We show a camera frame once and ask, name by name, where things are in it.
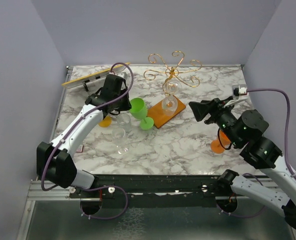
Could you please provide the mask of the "green plastic wine glass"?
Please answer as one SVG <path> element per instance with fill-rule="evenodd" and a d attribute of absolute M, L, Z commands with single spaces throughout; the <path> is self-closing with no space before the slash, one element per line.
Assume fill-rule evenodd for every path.
<path fill-rule="evenodd" d="M 130 114 L 137 120 L 140 121 L 140 128 L 142 130 L 149 130 L 153 127 L 154 121 L 151 117 L 148 117 L 148 109 L 146 103 L 141 98 L 133 98 L 130 101 L 131 109 L 129 110 Z"/>

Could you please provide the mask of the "orange plastic wine glass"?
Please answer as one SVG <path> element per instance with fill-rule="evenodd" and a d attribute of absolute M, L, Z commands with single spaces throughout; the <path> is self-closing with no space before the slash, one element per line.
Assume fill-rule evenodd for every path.
<path fill-rule="evenodd" d="M 231 147 L 232 143 L 228 137 L 221 131 L 218 131 L 217 139 L 210 144 L 212 152 L 222 154 L 225 150 Z"/>

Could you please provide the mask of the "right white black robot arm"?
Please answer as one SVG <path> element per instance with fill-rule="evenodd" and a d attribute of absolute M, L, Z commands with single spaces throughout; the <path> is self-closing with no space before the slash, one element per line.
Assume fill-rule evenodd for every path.
<path fill-rule="evenodd" d="M 231 113 L 228 101 L 215 98 L 201 102 L 191 101 L 189 106 L 196 121 L 210 117 L 205 124 L 217 124 L 232 146 L 241 149 L 240 156 L 255 169 L 272 179 L 281 192 L 273 191 L 249 181 L 232 170 L 226 170 L 217 183 L 218 192 L 228 196 L 232 192 L 249 197 L 273 209 L 292 228 L 296 229 L 296 171 L 286 164 L 285 153 L 270 139 L 263 136 L 269 124 L 255 109 L 247 110 L 239 118 Z"/>

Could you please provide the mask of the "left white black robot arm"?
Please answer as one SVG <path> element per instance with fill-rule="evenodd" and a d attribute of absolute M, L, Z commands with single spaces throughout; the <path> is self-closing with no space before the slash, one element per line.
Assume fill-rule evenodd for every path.
<path fill-rule="evenodd" d="M 77 169 L 73 156 L 88 134 L 113 111 L 131 108 L 125 78 L 109 74 L 104 85 L 85 100 L 73 122 L 50 143 L 36 149 L 36 171 L 42 182 L 48 180 L 62 188 L 78 187 L 87 197 L 98 193 L 94 175 Z"/>

